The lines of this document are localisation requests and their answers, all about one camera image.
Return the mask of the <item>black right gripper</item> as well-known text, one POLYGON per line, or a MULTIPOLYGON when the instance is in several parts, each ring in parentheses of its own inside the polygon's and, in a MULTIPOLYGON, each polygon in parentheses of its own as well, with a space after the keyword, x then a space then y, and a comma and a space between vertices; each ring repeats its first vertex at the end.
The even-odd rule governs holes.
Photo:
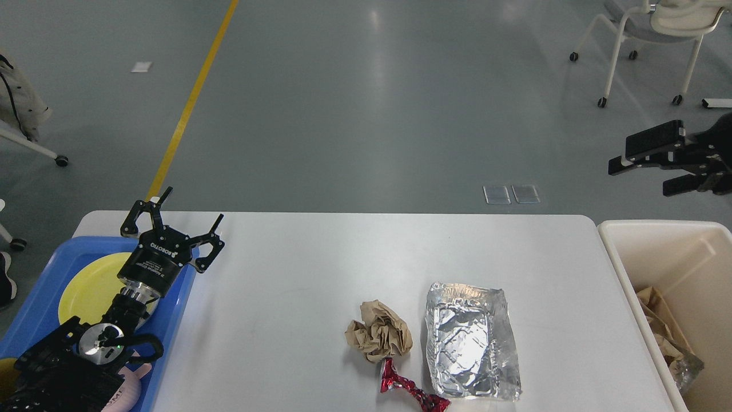
POLYGON ((690 191, 729 195, 731 113, 722 115, 711 128, 695 136, 687 133, 682 120, 627 136, 624 153, 607 162, 607 174, 615 176, 637 168, 683 169, 693 173, 662 183, 662 194, 667 197, 690 191))

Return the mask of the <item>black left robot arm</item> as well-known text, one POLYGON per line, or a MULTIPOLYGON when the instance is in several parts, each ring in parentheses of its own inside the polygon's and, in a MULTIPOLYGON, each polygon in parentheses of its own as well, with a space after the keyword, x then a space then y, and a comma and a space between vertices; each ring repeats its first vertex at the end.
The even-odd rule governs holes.
POLYGON ((17 357, 15 391, 3 411, 101 411, 123 385, 124 367, 163 357, 162 341, 138 332, 148 305, 166 297, 186 266, 203 274, 225 246, 216 232, 223 214, 199 236, 164 224, 161 208, 171 192, 133 204, 120 234, 138 243, 117 273, 120 292, 98 322, 71 316, 17 357))

